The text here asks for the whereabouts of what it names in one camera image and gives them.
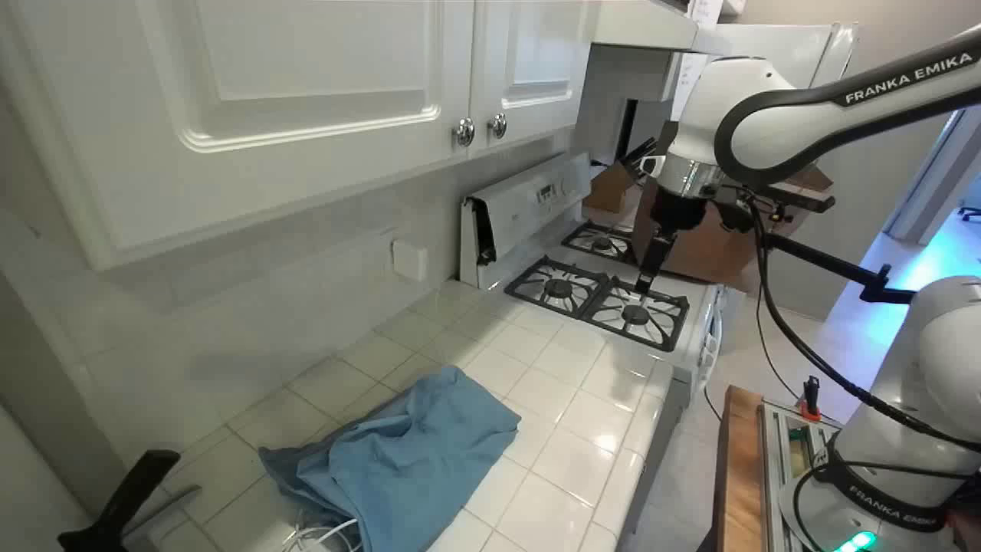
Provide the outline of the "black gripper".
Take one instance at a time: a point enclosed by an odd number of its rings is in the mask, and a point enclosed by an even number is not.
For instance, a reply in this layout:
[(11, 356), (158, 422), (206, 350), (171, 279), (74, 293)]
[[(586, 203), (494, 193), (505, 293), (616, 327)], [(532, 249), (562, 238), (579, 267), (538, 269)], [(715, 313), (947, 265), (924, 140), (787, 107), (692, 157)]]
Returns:
[(660, 238), (651, 240), (636, 293), (646, 294), (663, 275), (663, 267), (675, 249), (675, 235), (692, 231), (703, 223), (707, 203), (703, 196), (679, 196), (665, 189), (653, 192), (651, 222)]

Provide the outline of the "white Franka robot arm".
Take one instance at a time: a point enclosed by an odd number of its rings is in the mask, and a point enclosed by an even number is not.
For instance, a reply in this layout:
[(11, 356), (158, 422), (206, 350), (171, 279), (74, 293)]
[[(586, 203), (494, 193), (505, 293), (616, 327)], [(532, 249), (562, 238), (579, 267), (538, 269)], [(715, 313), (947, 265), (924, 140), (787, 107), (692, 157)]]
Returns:
[(811, 547), (836, 539), (846, 526), (878, 526), (894, 539), (927, 539), (953, 526), (981, 462), (981, 299), (967, 275), (894, 290), (886, 272), (771, 235), (762, 207), (787, 207), (787, 181), (836, 147), (978, 101), (978, 29), (813, 89), (790, 85), (764, 59), (722, 59), (692, 83), (656, 172), (642, 285), (719, 203), (748, 222), (764, 254), (782, 249), (858, 284), (875, 305), (908, 309), (878, 381), (850, 391), (858, 411), (787, 492), (786, 522)]

